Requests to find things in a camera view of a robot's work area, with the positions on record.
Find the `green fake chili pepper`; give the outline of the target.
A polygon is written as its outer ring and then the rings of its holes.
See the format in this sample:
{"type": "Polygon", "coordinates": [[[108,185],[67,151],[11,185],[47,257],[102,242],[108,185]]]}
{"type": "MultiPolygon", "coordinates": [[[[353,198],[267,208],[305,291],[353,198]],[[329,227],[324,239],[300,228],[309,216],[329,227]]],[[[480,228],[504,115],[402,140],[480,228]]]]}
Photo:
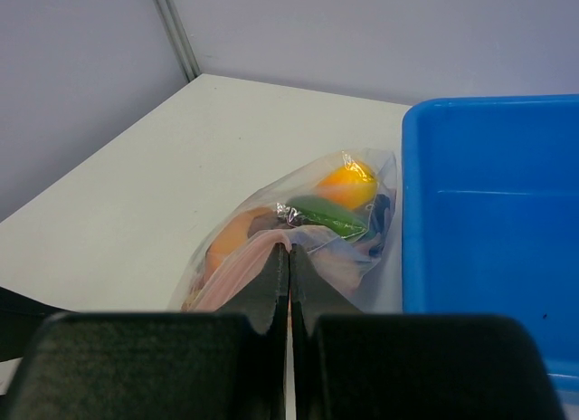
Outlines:
{"type": "Polygon", "coordinates": [[[321,196],[292,197],[286,203],[286,220],[292,226],[324,226],[344,239],[355,240],[367,232],[364,217],[321,196]]]}

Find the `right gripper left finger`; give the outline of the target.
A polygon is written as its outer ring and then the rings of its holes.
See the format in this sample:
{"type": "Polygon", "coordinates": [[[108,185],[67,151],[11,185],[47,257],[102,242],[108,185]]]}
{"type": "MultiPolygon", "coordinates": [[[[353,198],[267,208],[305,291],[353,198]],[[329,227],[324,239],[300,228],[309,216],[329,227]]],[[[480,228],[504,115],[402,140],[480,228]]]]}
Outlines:
{"type": "Polygon", "coordinates": [[[28,344],[4,419],[281,419],[290,255],[213,312],[55,313],[28,344]]]}

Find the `blue plastic bin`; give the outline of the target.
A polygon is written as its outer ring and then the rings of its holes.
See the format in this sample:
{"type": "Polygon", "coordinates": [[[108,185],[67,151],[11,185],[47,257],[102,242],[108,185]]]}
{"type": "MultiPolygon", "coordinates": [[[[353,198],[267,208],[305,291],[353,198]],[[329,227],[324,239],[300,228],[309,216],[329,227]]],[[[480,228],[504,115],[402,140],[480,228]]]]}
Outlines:
{"type": "Polygon", "coordinates": [[[578,98],[427,100],[402,125],[402,308],[525,326],[578,389],[578,98]]]}

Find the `left aluminium frame post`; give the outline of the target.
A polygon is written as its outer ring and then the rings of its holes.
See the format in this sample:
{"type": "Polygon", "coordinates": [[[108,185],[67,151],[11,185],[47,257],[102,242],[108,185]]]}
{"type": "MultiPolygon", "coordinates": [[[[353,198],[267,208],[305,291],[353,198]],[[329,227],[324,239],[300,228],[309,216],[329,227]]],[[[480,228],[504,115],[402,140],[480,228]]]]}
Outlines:
{"type": "Polygon", "coordinates": [[[195,53],[177,11],[174,0],[153,0],[174,50],[179,66],[188,82],[202,74],[195,53]]]}

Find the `orange papaya slice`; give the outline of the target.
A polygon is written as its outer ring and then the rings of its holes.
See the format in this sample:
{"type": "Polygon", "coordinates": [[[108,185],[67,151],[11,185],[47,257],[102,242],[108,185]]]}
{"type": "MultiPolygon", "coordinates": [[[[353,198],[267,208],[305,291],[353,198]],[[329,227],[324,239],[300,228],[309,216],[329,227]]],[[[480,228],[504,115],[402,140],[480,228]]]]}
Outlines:
{"type": "Polygon", "coordinates": [[[204,281],[208,282],[225,258],[245,243],[255,218],[272,214],[273,211],[267,207],[257,207],[236,215],[214,238],[205,253],[204,281]]]}

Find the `clear zip top bag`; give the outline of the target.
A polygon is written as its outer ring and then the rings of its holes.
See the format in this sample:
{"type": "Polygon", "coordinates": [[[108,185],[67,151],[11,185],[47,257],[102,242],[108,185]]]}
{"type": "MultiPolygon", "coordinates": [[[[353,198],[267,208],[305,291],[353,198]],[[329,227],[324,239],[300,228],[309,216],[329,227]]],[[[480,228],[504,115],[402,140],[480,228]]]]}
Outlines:
{"type": "Polygon", "coordinates": [[[351,298],[363,278],[387,254],[396,191],[396,158],[389,150],[342,150],[294,170],[246,198],[200,242],[174,290],[170,310],[217,310],[258,275],[276,244],[286,251],[295,245],[301,247],[318,274],[343,296],[351,298]],[[341,238],[324,226],[289,225],[286,203],[295,196],[319,196],[316,185],[351,161],[367,164],[378,183],[372,200],[350,210],[365,218],[367,232],[352,240],[341,238]],[[205,253],[214,238],[236,215],[257,207],[267,207],[273,214],[255,218],[245,243],[227,256],[205,282],[205,253]]]}

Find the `yellow fake mango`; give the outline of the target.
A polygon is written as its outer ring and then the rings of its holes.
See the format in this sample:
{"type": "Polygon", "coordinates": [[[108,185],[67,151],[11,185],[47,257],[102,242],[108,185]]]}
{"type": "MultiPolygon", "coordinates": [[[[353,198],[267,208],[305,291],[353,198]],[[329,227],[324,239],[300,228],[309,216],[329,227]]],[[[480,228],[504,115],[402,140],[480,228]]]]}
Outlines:
{"type": "Polygon", "coordinates": [[[372,200],[377,188],[374,171],[363,162],[351,161],[323,178],[316,185],[316,193],[353,210],[372,200]]]}

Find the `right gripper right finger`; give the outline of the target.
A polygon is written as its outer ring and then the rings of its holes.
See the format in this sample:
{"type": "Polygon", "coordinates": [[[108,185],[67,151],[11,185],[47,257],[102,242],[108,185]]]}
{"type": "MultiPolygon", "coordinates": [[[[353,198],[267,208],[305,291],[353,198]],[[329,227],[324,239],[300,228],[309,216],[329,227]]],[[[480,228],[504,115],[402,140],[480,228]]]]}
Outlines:
{"type": "Polygon", "coordinates": [[[300,419],[561,419],[534,340],[493,315],[364,313],[289,255],[300,419]]]}

